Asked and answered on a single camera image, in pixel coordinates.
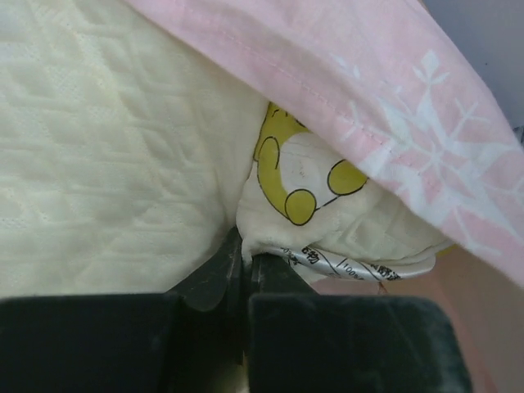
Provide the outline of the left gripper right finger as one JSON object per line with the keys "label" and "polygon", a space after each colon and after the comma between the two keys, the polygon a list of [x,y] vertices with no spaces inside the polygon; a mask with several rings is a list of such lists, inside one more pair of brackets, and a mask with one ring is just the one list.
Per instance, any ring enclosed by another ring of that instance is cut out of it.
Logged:
{"label": "left gripper right finger", "polygon": [[251,268],[252,392],[470,392],[450,320],[412,296],[316,293],[284,260]]}

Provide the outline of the pink cartoon pillowcase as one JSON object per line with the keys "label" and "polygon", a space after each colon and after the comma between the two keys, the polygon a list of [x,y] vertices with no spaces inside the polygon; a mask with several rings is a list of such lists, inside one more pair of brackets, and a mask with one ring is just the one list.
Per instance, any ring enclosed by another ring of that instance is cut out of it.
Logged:
{"label": "pink cartoon pillowcase", "polygon": [[455,242],[385,285],[451,317],[477,392],[523,389],[523,149],[417,1],[135,1]]}

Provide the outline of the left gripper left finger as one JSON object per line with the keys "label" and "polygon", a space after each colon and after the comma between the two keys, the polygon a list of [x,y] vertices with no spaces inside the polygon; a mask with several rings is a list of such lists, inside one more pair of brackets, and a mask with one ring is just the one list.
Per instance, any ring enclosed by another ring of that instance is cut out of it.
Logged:
{"label": "left gripper left finger", "polygon": [[12,297],[1,302],[3,392],[166,392],[186,309],[207,314],[242,270],[231,228],[216,253],[163,293]]}

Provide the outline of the cream yellow pillow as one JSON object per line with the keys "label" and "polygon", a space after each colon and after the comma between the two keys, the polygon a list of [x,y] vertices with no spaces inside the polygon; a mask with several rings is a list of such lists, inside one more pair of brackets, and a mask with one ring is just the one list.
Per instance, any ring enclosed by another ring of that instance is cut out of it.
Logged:
{"label": "cream yellow pillow", "polygon": [[122,1],[1,4],[1,295],[165,291],[237,227],[316,279],[425,273],[448,239]]}

